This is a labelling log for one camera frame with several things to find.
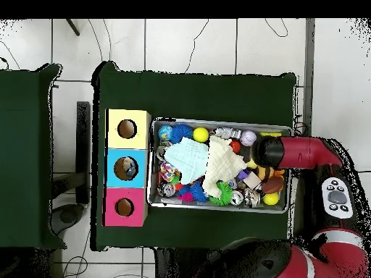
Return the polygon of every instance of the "red ball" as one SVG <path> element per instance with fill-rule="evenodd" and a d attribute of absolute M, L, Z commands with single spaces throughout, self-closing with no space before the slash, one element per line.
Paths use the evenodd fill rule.
<path fill-rule="evenodd" d="M 232 147 L 234 153 L 238 153 L 241 149 L 241 145 L 237 140 L 233 140 L 229 143 L 229 146 Z"/>

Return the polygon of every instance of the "round hole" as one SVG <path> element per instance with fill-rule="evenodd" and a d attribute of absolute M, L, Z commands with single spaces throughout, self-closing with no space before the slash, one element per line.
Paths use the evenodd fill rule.
<path fill-rule="evenodd" d="M 119 158 L 114 164 L 114 174 L 121 180 L 133 180 L 138 174 L 138 163 L 129 156 Z"/>
<path fill-rule="evenodd" d="M 133 214 L 134 205 L 130 199 L 121 198 L 114 206 L 115 211 L 120 216 L 130 216 Z"/>
<path fill-rule="evenodd" d="M 136 124 L 131 119 L 124 119 L 117 126 L 117 132 L 121 138 L 134 138 L 136 136 Z"/>

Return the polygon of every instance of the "white cloth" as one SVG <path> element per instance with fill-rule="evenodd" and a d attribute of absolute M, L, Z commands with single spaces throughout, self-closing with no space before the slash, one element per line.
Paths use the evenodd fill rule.
<path fill-rule="evenodd" d="M 220 198 L 221 195 L 221 191 L 217 188 L 218 180 L 231 180 L 246 168 L 243 157 L 236 155 L 229 146 L 231 141 L 215 135 L 210 136 L 209 159 L 202 187 L 207 194 L 215 198 Z"/>

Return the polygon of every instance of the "blue ball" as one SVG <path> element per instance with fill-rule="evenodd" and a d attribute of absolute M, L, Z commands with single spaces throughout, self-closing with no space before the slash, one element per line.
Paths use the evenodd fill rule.
<path fill-rule="evenodd" d="M 170 140 L 172 127 L 169 125 L 163 125 L 159 128 L 159 138 L 160 140 Z"/>

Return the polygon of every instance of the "yellow box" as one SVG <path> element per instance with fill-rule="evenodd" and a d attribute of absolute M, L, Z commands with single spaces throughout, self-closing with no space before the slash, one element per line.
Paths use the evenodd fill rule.
<path fill-rule="evenodd" d="M 124 131 L 125 129 L 122 127 L 131 125 L 130 122 L 133 123 L 135 127 L 135 134 L 130 138 L 120 136 L 119 131 Z M 123 149 L 148 149 L 150 124 L 151 115 L 149 115 L 146 111 L 108 109 L 108 147 Z"/>

